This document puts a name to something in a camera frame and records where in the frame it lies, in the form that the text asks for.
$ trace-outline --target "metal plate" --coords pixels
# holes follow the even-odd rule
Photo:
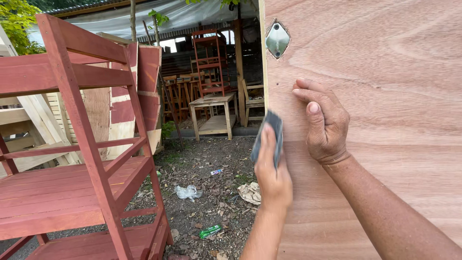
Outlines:
[[[289,44],[289,34],[280,23],[274,23],[266,38],[266,46],[276,59],[279,59]]]

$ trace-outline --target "forearm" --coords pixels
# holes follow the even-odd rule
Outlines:
[[[276,259],[286,215],[285,209],[266,210],[261,207],[239,259]]]
[[[462,259],[462,249],[352,156],[324,166],[382,259]]]

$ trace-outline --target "sanding block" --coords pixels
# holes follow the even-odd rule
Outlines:
[[[260,153],[261,146],[261,130],[265,123],[269,123],[276,134],[276,150],[274,151],[274,167],[278,168],[279,156],[282,150],[282,119],[273,113],[271,110],[268,110],[263,122],[261,123],[260,130],[258,130],[258,135],[255,140],[254,146],[252,148],[252,153],[250,154],[250,159],[252,162],[256,163],[258,160],[258,154]]]

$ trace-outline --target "hand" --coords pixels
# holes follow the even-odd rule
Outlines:
[[[346,145],[350,115],[332,89],[312,80],[298,79],[292,93],[308,103],[306,114],[310,128],[306,143],[311,157],[323,166],[350,157]]]
[[[255,174],[261,193],[261,208],[283,212],[292,204],[292,179],[287,170],[286,156],[281,151],[278,169],[274,168],[276,134],[270,124],[265,123],[261,131],[261,146]]]

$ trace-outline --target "plastic tarp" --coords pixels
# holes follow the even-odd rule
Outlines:
[[[258,0],[241,1],[241,17],[258,17]],[[224,6],[220,9],[221,0],[201,1],[201,3],[186,4],[185,0],[157,0],[136,5],[136,37],[145,36],[146,32],[143,20],[146,25],[152,25],[152,18],[148,16],[151,9],[169,17],[169,21],[159,27],[159,33],[177,31],[203,25],[221,23],[237,19],[237,6],[233,11]],[[130,7],[104,12],[83,14],[74,18],[66,19],[67,22],[81,27],[93,33],[105,32],[125,39],[131,38],[130,30]],[[29,38],[33,41],[43,43],[42,36],[37,26],[32,28]]]

